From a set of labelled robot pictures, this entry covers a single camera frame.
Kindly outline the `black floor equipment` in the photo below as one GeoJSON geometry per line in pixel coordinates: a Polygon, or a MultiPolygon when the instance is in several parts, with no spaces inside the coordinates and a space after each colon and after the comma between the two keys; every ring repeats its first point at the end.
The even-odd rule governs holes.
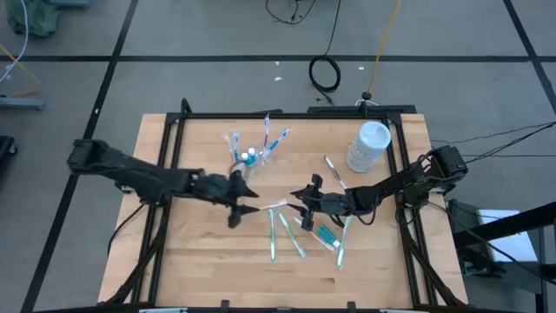
{"type": "Polygon", "coordinates": [[[14,137],[0,136],[0,170],[16,155],[18,148],[14,137]]]}

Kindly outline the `white wipes canister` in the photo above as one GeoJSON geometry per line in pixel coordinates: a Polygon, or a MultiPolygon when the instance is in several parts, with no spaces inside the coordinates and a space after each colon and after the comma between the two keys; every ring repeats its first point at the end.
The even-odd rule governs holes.
{"type": "Polygon", "coordinates": [[[364,123],[352,145],[346,163],[354,172],[369,172],[391,143],[391,133],[387,126],[379,122],[364,123]]]}

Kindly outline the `green bag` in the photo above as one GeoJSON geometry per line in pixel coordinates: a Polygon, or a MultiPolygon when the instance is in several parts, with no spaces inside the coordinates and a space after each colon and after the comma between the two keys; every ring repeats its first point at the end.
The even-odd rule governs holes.
{"type": "Polygon", "coordinates": [[[59,9],[47,0],[3,0],[8,25],[16,34],[50,37],[56,32],[59,9]]]}

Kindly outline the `black metal table frame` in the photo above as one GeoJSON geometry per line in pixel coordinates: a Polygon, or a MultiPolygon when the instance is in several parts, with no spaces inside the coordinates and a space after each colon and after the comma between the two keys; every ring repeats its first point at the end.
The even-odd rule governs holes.
{"type": "MultiPolygon", "coordinates": [[[[253,204],[266,205],[289,197],[303,188],[313,173],[319,173],[326,192],[340,192],[341,186],[328,169],[327,154],[349,186],[372,185],[390,176],[387,153],[367,174],[356,174],[345,164],[355,133],[367,120],[361,113],[270,114],[273,138],[288,126],[291,133],[277,148],[277,156],[249,178],[249,188],[260,195],[253,204]]],[[[223,173],[229,165],[228,148],[221,138],[225,130],[241,132],[241,143],[262,140],[263,117],[219,118],[190,115],[184,124],[179,167],[204,167],[223,173]]],[[[163,114],[143,115],[134,157],[155,163],[162,140],[163,114]]],[[[297,225],[291,208],[281,208],[292,231],[308,257],[299,256],[281,221],[276,222],[277,263],[269,256],[267,212],[242,218],[230,229],[228,210],[196,200],[175,200],[170,209],[169,230],[161,263],[156,305],[215,308],[229,300],[231,310],[260,309],[316,310],[344,312],[348,302],[362,309],[409,309],[413,306],[405,264],[404,245],[395,221],[394,196],[384,200],[374,224],[365,226],[357,218],[347,231],[344,264],[335,265],[337,254],[326,250],[297,225]]],[[[139,213],[112,245],[98,301],[116,291],[137,264],[148,211],[139,213]]],[[[428,261],[442,282],[462,303],[466,290],[456,256],[447,214],[437,206],[420,210],[428,261]]]]}

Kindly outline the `clear acrylic organizer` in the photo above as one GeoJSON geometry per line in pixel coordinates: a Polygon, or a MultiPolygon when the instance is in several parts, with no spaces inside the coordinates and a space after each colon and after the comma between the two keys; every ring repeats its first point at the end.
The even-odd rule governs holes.
{"type": "Polygon", "coordinates": [[[264,166],[266,166],[268,163],[270,163],[275,158],[275,150],[273,150],[272,152],[268,152],[267,150],[263,152],[263,149],[261,149],[261,150],[256,149],[257,150],[257,162],[256,162],[255,166],[254,167],[244,167],[242,165],[242,161],[241,161],[241,153],[243,153],[243,152],[248,153],[248,149],[243,150],[243,151],[239,151],[240,152],[240,162],[239,163],[235,163],[234,156],[231,155],[232,163],[228,168],[228,173],[229,174],[232,174],[232,172],[235,171],[235,170],[240,170],[242,172],[243,176],[249,176],[251,174],[254,174],[257,170],[261,170],[264,166]]]}

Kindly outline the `black metal beam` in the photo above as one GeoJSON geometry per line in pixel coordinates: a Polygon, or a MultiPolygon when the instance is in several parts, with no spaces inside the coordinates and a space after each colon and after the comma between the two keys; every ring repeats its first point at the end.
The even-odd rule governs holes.
{"type": "Polygon", "coordinates": [[[479,224],[480,208],[451,200],[447,213],[462,271],[466,276],[496,279],[535,296],[535,312],[548,313],[548,290],[556,286],[556,262],[546,260],[544,230],[553,227],[556,234],[556,202],[519,211],[519,214],[479,224]],[[518,262],[490,240],[526,231],[537,255],[537,262],[518,262]]]}

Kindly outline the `grey desk foot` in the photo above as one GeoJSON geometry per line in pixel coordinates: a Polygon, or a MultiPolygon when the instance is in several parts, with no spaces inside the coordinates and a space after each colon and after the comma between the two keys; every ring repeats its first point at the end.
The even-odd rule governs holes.
{"type": "Polygon", "coordinates": [[[46,3],[56,7],[66,8],[88,8],[90,0],[45,0],[46,3]]]}
{"type": "Polygon", "coordinates": [[[42,98],[0,97],[0,109],[41,111],[45,105],[46,102],[42,98]]]}

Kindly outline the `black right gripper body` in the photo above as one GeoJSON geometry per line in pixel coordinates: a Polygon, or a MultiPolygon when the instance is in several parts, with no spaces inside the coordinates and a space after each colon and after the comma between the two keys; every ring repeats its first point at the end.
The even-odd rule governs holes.
{"type": "Polygon", "coordinates": [[[349,216],[352,208],[352,202],[345,194],[325,193],[315,198],[312,211],[330,216],[349,216]]]}

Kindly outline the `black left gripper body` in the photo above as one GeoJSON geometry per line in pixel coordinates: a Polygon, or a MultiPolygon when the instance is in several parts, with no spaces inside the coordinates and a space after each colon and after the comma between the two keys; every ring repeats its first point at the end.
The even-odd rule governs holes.
{"type": "Polygon", "coordinates": [[[243,196],[243,179],[240,171],[229,176],[209,174],[199,176],[193,183],[192,195],[205,201],[230,204],[243,196]]]}

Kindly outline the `white electronics box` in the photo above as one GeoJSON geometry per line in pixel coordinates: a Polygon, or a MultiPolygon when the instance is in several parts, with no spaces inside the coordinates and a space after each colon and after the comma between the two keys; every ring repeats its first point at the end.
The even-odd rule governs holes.
{"type": "MultiPolygon", "coordinates": [[[[494,222],[505,217],[519,214],[517,210],[477,210],[479,224],[494,222]]],[[[490,240],[489,243],[499,250],[503,250],[518,262],[537,262],[531,239],[526,231],[490,240]]]]}

